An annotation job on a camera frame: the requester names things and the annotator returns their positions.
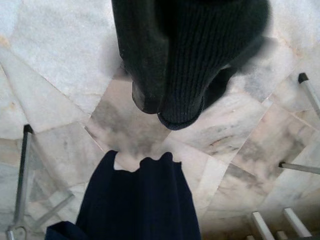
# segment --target dark blue cloth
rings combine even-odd
[[[200,240],[192,195],[181,163],[166,152],[135,172],[114,170],[109,151],[94,171],[76,225],[50,226],[46,240]]]

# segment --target marble floor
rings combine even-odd
[[[270,0],[268,45],[238,72],[226,94],[191,126],[170,131],[141,112],[121,63],[110,1],[0,2],[0,239],[13,218],[23,125],[32,138],[26,219],[74,199],[34,230],[74,222],[92,172],[119,151],[115,169],[135,171],[165,151],[182,170],[203,239],[260,239],[250,217],[295,237],[291,207],[320,230],[320,119],[298,84],[306,72],[320,98],[320,2]]]

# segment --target dark navy fabric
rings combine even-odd
[[[48,227],[46,240],[200,240],[192,195],[181,169],[166,152],[135,172],[114,170],[109,151],[94,171],[76,225]]]

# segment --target black knit sweater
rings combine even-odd
[[[219,70],[264,30],[267,0],[180,0],[171,37],[167,92],[158,117],[169,129],[192,124]]]

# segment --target knit fabric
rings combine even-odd
[[[158,113],[169,129],[197,120],[208,86],[264,30],[267,0],[179,0],[170,39],[168,84]]]

